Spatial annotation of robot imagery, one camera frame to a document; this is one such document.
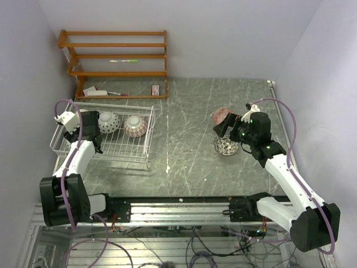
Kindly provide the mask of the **red circle patterned bowl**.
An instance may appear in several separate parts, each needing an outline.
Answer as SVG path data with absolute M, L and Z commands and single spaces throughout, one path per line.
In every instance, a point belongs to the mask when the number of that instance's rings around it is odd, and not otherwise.
M 121 122 L 118 116 L 113 112 L 102 112 L 99 115 L 99 128 L 101 133 L 113 133 L 120 128 Z

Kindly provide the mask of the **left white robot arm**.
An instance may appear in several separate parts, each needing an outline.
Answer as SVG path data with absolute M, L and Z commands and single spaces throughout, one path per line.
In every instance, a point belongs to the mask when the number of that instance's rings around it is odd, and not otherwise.
M 71 147 L 58 170 L 40 181 L 45 224 L 70 224 L 75 228 L 95 216 L 102 222 L 109 221 L 114 214 L 109 195 L 88 195 L 82 179 L 94 155 L 102 153 L 99 112 L 64 112 L 57 121 L 66 128 L 63 137 Z

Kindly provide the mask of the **dark blue patterned bowl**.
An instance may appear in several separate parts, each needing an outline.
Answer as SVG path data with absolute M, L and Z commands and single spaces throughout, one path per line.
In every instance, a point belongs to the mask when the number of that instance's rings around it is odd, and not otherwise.
M 124 122 L 124 133 L 132 138 L 143 136 L 148 130 L 146 120 L 139 115 L 129 116 Z

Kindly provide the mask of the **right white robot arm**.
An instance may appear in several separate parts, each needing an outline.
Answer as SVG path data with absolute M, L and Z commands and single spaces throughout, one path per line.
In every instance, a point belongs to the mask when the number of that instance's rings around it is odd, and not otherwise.
M 327 203 L 288 163 L 280 143 L 272 139 L 271 120 L 264 112 L 247 112 L 244 116 L 229 113 L 214 126 L 218 137 L 226 134 L 233 142 L 246 144 L 262 168 L 279 183 L 292 208 L 281 204 L 268 193 L 250 197 L 247 217 L 258 221 L 266 217 L 289 232 L 293 244 L 307 252 L 330 245 L 333 251 L 338 238 L 341 212 L 335 203 Z

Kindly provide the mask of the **black and white leaf bowl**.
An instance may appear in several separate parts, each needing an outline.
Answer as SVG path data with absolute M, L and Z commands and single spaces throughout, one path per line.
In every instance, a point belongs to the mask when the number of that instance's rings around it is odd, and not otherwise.
M 239 143 L 232 141 L 229 135 L 215 137 L 213 146 L 214 149 L 223 156 L 233 156 L 239 150 Z

